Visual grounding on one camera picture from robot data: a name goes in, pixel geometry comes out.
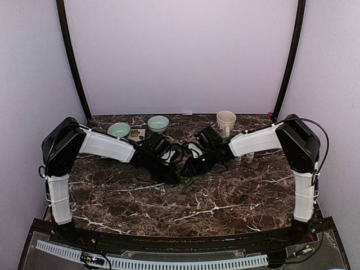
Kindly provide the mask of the white pill bottle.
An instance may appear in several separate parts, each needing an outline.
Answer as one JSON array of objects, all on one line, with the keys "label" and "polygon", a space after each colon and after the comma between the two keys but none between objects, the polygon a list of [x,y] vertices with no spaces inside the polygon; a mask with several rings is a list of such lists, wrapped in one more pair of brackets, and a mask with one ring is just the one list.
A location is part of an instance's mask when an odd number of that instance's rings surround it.
[{"label": "white pill bottle", "polygon": [[235,158],[235,164],[240,165],[241,164],[242,157]]},{"label": "white pill bottle", "polygon": [[248,153],[246,154],[245,156],[245,162],[248,163],[248,164],[251,164],[252,161],[253,161],[253,158],[254,158],[254,153]]}]

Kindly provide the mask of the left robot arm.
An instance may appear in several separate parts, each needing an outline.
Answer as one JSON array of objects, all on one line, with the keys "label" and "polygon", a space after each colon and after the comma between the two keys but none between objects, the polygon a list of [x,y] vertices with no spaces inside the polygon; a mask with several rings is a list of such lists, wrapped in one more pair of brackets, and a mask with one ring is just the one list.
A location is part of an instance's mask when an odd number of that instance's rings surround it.
[{"label": "left robot arm", "polygon": [[67,245],[79,241],[79,232],[68,223],[70,210],[69,177],[80,154],[90,154],[145,169],[158,182],[174,185],[180,182],[178,163],[184,152],[154,133],[141,141],[115,137],[65,118],[41,144],[43,165],[38,174],[46,183],[46,199],[51,205],[52,220],[59,226],[57,235]]}]

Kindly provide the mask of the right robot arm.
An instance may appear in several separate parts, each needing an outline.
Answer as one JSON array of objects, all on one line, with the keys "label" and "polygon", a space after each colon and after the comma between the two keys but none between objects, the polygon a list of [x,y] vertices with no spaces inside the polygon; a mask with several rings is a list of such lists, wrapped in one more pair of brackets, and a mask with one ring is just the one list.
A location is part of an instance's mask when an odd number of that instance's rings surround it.
[{"label": "right robot arm", "polygon": [[309,234],[305,223],[313,216],[318,177],[326,160],[320,157],[320,139],[307,123],[313,121],[290,114],[267,127],[246,130],[226,139],[207,126],[195,135],[200,147],[186,160],[181,175],[200,176],[221,162],[250,153],[282,150],[295,178],[293,218],[299,222],[288,230],[287,239],[292,244],[299,244]]}]

